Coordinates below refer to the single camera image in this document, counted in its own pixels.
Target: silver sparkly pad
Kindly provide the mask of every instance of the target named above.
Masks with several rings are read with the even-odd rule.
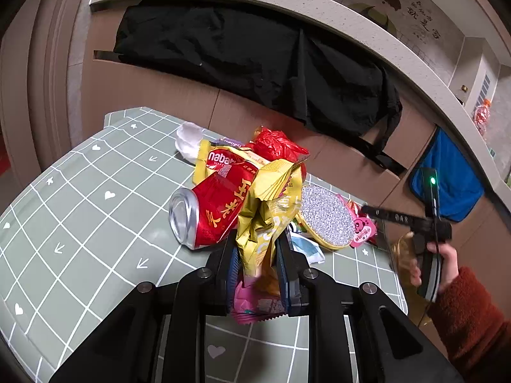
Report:
[[[344,246],[352,241],[355,226],[351,213],[335,193],[314,184],[303,187],[300,213],[325,242]]]

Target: red sleeve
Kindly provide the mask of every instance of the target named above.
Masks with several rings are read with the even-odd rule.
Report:
[[[465,379],[511,373],[511,325],[467,267],[428,312],[449,361]]]

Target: pink label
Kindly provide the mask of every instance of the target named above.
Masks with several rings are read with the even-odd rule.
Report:
[[[353,223],[355,224],[355,234],[350,245],[352,248],[356,248],[376,233],[376,226],[367,217],[356,218]]]

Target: plastic bottle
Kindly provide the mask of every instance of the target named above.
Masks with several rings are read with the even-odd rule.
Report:
[[[486,125],[488,123],[488,119],[490,118],[491,104],[491,101],[485,98],[482,104],[476,107],[474,111],[474,117],[472,118],[472,121],[474,121],[477,130],[483,138],[486,134]]]

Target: white tissue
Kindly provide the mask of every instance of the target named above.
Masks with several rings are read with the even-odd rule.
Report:
[[[199,155],[202,128],[193,122],[183,122],[176,131],[176,148],[186,161],[195,164]]]

